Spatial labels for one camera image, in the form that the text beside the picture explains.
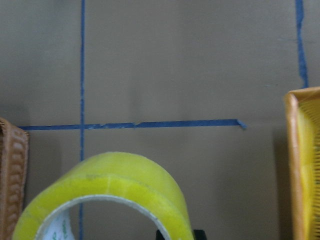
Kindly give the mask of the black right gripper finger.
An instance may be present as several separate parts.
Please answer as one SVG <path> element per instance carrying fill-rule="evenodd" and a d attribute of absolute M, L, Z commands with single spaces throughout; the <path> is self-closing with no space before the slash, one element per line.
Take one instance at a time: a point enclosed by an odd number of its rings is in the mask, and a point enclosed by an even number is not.
<path fill-rule="evenodd" d="M 194 229 L 193 234 L 195 240 L 207 240 L 206 233 L 203 229 Z"/>

